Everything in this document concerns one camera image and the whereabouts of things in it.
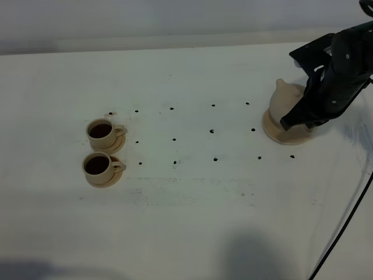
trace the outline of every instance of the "white tabletop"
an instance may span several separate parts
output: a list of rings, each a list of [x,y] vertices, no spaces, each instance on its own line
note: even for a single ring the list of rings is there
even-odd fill
[[[273,142],[262,114],[276,79],[305,84],[301,45],[0,57],[0,279],[306,279],[373,169],[373,86],[312,141]],[[102,117],[127,168],[97,189]],[[372,202],[317,279],[373,277]]]

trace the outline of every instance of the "white table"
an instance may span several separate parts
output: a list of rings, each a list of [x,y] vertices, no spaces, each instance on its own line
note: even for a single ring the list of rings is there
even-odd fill
[[[0,279],[307,279],[373,169],[373,86],[312,141],[273,142],[262,114],[276,79],[305,84],[301,45],[0,57]],[[81,163],[104,116],[127,169],[97,189]],[[317,279],[373,277],[372,202]]]

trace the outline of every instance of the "coffee cup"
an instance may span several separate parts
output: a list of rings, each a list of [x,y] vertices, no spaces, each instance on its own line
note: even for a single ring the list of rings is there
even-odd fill
[[[87,125],[86,134],[94,149],[107,149],[113,146],[118,137],[124,135],[124,126],[98,118]]]
[[[104,152],[93,152],[87,155],[82,164],[83,172],[88,183],[102,185],[109,182],[115,173],[122,172],[123,163],[113,162]]]

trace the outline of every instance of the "robotic arm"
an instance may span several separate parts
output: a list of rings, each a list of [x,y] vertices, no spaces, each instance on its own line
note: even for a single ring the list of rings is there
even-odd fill
[[[360,0],[373,17],[373,0]],[[373,82],[373,22],[327,34],[289,53],[309,76],[303,98],[280,123],[285,130],[308,128],[338,118]]]

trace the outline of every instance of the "cup handle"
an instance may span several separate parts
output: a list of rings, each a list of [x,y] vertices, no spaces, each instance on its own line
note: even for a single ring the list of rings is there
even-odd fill
[[[123,171],[123,163],[121,162],[112,162],[112,167],[114,167],[114,173]]]
[[[124,126],[123,125],[121,125],[121,124],[115,125],[114,129],[117,132],[117,137],[124,134]]]

